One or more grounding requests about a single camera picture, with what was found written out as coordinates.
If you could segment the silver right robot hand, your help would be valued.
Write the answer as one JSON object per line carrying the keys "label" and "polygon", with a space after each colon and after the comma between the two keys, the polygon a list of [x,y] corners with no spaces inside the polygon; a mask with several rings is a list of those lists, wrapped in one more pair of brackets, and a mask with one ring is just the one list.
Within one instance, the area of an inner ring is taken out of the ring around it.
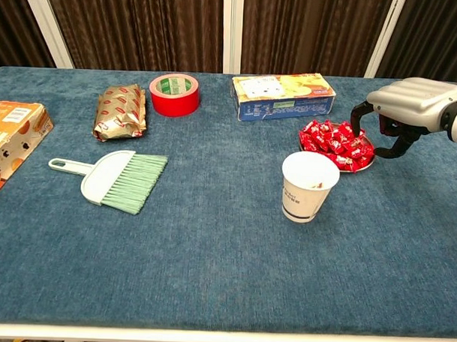
{"label": "silver right robot hand", "polygon": [[446,132],[457,143],[457,84],[408,77],[367,94],[350,114],[353,135],[359,136],[363,115],[376,112],[380,133],[395,137],[391,148],[376,148],[380,158],[399,158],[422,135]]}

